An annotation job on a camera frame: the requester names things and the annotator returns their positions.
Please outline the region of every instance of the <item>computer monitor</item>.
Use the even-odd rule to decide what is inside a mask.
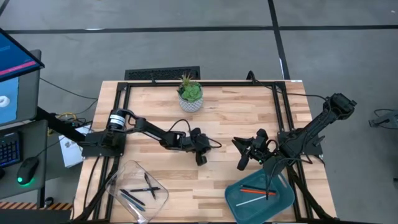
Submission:
[[[0,82],[44,68],[21,44],[0,28]]]

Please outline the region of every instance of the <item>teal tray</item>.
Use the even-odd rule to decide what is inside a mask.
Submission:
[[[228,207],[239,224],[264,223],[294,202],[294,193],[291,186],[285,177],[279,174],[271,180],[270,186],[270,189],[275,190],[277,195],[270,195],[268,200],[262,198],[237,207],[236,205],[239,203],[263,196],[240,191],[242,184],[264,189],[266,187],[266,174],[263,170],[259,170],[225,189]]]

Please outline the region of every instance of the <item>concrete floor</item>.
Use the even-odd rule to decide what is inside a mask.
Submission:
[[[274,2],[280,26],[398,24],[394,0]],[[271,25],[266,0],[11,0],[0,16],[6,30]],[[303,80],[308,94],[341,92],[358,102],[350,119],[323,132],[326,171],[343,220],[398,219],[398,190],[392,183],[398,176],[397,133],[368,125],[373,110],[397,108],[397,35],[398,30],[281,32],[291,79]],[[260,79],[282,78],[273,31],[13,37],[27,49],[43,51],[43,78],[86,96],[97,96],[103,80],[122,80],[125,69],[133,68],[199,65],[202,79],[242,79],[248,70]],[[316,116],[323,102],[308,100]],[[40,83],[39,105],[47,111],[79,112],[89,104]],[[92,119],[93,113],[83,116]],[[50,180],[46,194],[71,202],[78,178],[78,172],[71,172]],[[35,194],[8,201],[34,202]]]

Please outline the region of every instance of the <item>wooden tabletop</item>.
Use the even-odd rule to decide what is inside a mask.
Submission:
[[[93,123],[95,131],[102,131],[106,126],[117,84],[114,81],[102,84]],[[305,93],[302,82],[286,81],[286,87],[288,93]],[[261,169],[261,166],[251,160],[244,171],[237,170],[241,155],[231,142],[232,138],[250,138],[256,135],[259,128],[265,129],[271,139],[277,137],[279,129],[271,90],[262,86],[206,86],[203,87],[203,99],[203,107],[199,111],[186,113],[178,103],[176,87],[134,87],[131,90],[129,109],[136,115],[147,118],[162,129],[169,129],[176,120],[185,118],[192,128],[201,128],[203,133],[223,144],[222,148],[207,152],[208,162],[198,167],[192,153],[168,151],[141,133],[127,135],[120,166],[129,160],[137,161],[169,191],[168,201],[153,222],[234,222],[224,198],[224,190],[228,185]],[[279,99],[284,112],[282,97]],[[306,97],[289,95],[289,102],[296,128],[312,120]],[[178,123],[174,130],[188,131],[185,123]],[[83,163],[75,197],[76,217],[83,209],[94,161],[95,158],[89,158]],[[87,203],[98,189],[102,161],[101,158],[95,168]],[[308,189],[324,210],[335,216],[325,168],[318,160],[312,158],[312,161],[312,165],[303,165]],[[302,215],[305,216],[301,194],[298,197]],[[105,193],[100,218],[104,217],[107,198],[108,193]],[[117,200],[113,202],[112,222],[135,221]],[[294,221],[293,208],[287,208],[271,220]]]

